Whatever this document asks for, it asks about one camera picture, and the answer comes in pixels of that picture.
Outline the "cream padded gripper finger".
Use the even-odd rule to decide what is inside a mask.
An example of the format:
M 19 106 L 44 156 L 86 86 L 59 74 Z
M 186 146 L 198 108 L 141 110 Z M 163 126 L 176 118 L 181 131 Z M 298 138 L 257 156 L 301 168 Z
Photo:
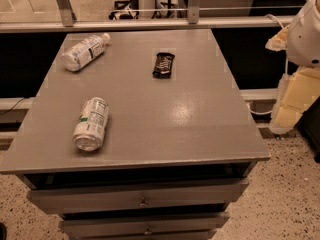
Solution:
M 276 35 L 267 41 L 265 48 L 276 52 L 286 50 L 288 30 L 289 26 L 283 27 Z

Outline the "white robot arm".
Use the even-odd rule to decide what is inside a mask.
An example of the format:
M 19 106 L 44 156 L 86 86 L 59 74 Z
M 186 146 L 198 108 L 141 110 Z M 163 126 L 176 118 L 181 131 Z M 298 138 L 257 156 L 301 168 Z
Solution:
M 287 59 L 310 68 L 320 67 L 320 0 L 308 0 L 291 23 L 270 38 L 265 48 L 286 51 Z

